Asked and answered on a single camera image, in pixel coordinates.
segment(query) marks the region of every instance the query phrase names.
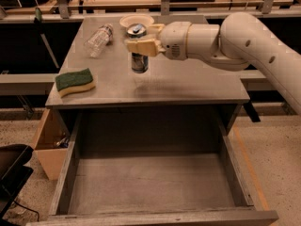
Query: gray tabletop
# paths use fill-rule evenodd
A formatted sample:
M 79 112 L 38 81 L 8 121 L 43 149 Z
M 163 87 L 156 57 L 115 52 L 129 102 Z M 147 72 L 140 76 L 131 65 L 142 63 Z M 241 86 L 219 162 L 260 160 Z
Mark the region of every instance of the gray tabletop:
M 149 69 L 145 73 L 132 72 L 132 54 L 124 44 L 126 32 L 119 24 L 120 18 L 117 15 L 85 18 L 60 73 L 90 68 L 96 88 L 60 98 L 54 85 L 47 107 L 69 109 L 110 105 L 242 104 L 249 100 L 236 73 L 212 68 L 195 59 L 176 61 L 163 55 L 149 57 Z M 153 18 L 156 23 L 166 19 L 160 16 Z M 203 23 L 198 16 L 189 17 L 189 20 Z M 105 23 L 113 25 L 113 41 L 104 48 L 100 58 L 90 58 L 83 44 Z

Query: concrete floor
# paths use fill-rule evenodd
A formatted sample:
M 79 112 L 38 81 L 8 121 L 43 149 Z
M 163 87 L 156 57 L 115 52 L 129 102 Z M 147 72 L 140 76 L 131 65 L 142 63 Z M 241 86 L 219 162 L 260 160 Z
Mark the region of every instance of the concrete floor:
M 281 103 L 254 104 L 261 122 L 253 123 L 242 109 L 230 141 L 248 189 L 258 210 L 277 210 L 274 226 L 297 226 L 301 222 L 301 117 L 287 115 Z M 31 120 L 21 109 L 0 110 L 0 145 L 31 145 L 43 109 L 36 109 Z M 29 162 L 34 173 L 22 190 L 20 203 L 40 212 L 46 220 L 56 181 L 49 181 L 38 159 Z M 35 214 L 14 207 L 5 218 L 25 225 L 36 221 Z

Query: green sponge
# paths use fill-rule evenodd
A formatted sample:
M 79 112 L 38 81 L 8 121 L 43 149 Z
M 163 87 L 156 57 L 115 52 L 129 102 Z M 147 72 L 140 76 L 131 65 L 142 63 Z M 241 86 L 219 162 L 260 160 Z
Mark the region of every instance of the green sponge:
M 55 78 L 55 83 L 61 97 L 69 93 L 82 92 L 95 87 L 89 68 L 79 72 L 62 73 Z

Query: white robotic arm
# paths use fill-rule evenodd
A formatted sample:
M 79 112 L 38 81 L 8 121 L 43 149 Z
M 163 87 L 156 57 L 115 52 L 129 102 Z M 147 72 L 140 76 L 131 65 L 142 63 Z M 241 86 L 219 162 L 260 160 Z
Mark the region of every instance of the white robotic arm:
M 156 39 L 162 46 L 157 51 L 170 59 L 196 58 L 228 71 L 252 64 L 301 115 L 301 56 L 256 17 L 232 13 L 221 26 L 175 22 L 164 26 Z

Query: black chair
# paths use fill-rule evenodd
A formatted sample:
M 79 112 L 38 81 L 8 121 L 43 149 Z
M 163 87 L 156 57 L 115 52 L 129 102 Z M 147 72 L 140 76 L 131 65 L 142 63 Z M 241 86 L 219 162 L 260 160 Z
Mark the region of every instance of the black chair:
M 23 144 L 0 147 L 0 225 L 14 225 L 3 220 L 3 215 L 14 202 L 33 170 L 24 164 L 33 149 Z

